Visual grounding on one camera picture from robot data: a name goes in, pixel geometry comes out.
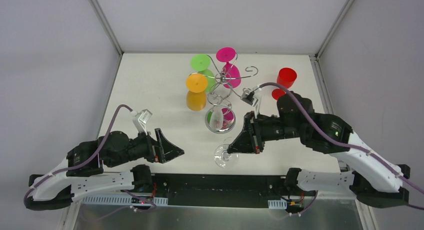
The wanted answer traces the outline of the clear wine glass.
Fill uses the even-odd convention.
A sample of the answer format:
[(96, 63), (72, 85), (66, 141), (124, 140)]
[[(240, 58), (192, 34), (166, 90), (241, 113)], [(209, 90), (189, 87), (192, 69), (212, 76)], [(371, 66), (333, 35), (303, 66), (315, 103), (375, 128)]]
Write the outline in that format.
[(230, 144), (233, 142), (233, 137), (224, 139), (223, 144), (219, 145), (214, 152), (214, 161), (221, 168), (232, 168), (239, 160), (238, 153), (230, 154), (228, 152)]
[(231, 110), (232, 105), (228, 102), (223, 103), (223, 98), (215, 93), (210, 93), (208, 97), (212, 98), (212, 108), (206, 115), (206, 126), (215, 133), (224, 133), (227, 131), (228, 120), (225, 118)]

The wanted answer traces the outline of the chrome wine glass rack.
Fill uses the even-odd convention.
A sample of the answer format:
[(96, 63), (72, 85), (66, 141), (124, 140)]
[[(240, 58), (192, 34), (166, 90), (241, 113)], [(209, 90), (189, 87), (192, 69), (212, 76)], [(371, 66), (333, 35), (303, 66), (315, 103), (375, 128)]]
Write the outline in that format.
[[(224, 84), (227, 84), (225, 74), (223, 73), (223, 67), (224, 67), (225, 64), (222, 63), (222, 62), (219, 62), (217, 60), (216, 56), (215, 56), (215, 58), (213, 58), (210, 55), (208, 55), (208, 56), (211, 58), (211, 64), (209, 66), (209, 69), (215, 74), (215, 80), (216, 80), (216, 83), (212, 86), (210, 93), (215, 93), (215, 94), (220, 95), (224, 99), (223, 103), (227, 104), (229, 102), (231, 104), (231, 110), (228, 113), (228, 115), (225, 116), (225, 118), (228, 120), (228, 125), (226, 126), (227, 129), (224, 133), (227, 133), (234, 128), (235, 123), (236, 123), (236, 117), (235, 117), (235, 114), (233, 112), (233, 105), (230, 101), (230, 97), (234, 95), (234, 96), (240, 98), (241, 95), (237, 93), (236, 88), (233, 88), (231, 86), (230, 86), (230, 88), (224, 87)], [(238, 60), (238, 54), (237, 54), (237, 57), (236, 57), (235, 62), (234, 62), (235, 65), (236, 65), (237, 60)], [(243, 79), (246, 79), (246, 78), (254, 77), (259, 73), (258, 68), (255, 67), (255, 66), (248, 66), (244, 69), (244, 71), (246, 72), (246, 75), (241, 75), (241, 72), (240, 72), (241, 77), (239, 77), (239, 79), (241, 79), (241, 81)], [(207, 103), (209, 103), (209, 104), (210, 104), (210, 102), (213, 101), (211, 97), (208, 97), (208, 95), (210, 93), (206, 94)]]

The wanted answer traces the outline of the red wine glass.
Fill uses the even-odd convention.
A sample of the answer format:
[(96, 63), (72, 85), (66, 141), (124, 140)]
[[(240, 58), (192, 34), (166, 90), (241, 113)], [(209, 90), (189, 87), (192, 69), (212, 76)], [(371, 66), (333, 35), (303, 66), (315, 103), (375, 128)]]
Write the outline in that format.
[[(276, 82), (285, 88), (289, 89), (297, 79), (297, 73), (294, 69), (284, 67), (280, 69)], [(281, 96), (285, 95), (285, 92), (281, 89), (275, 89), (271, 93), (274, 100), (278, 100)]]

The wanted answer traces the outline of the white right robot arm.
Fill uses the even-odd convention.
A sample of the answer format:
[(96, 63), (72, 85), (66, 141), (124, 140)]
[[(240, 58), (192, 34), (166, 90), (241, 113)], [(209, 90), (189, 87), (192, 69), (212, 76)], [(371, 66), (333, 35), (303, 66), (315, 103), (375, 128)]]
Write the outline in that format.
[(366, 144), (342, 118), (316, 113), (310, 99), (291, 92), (277, 103), (278, 116), (248, 112), (243, 128), (228, 146), (229, 154), (259, 154), (267, 141), (298, 138), (307, 148), (330, 155), (350, 167), (340, 173), (318, 173), (290, 168), (284, 190), (290, 195), (300, 191), (350, 191), (368, 206), (384, 209), (406, 206), (409, 191), (402, 178), (408, 178), (409, 166), (394, 165), (367, 149)]

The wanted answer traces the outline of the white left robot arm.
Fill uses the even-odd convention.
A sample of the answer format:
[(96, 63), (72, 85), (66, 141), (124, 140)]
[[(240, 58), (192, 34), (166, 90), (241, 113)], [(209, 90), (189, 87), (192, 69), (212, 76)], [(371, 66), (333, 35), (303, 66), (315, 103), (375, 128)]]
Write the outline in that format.
[(167, 163), (185, 152), (169, 142), (161, 129), (138, 133), (131, 139), (121, 131), (112, 131), (97, 140), (82, 142), (70, 150), (61, 163), (44, 175), (30, 175), (24, 206), (32, 211), (58, 210), (85, 197), (109, 191), (147, 192), (153, 186), (147, 165), (137, 165), (117, 174), (104, 174), (138, 159)]

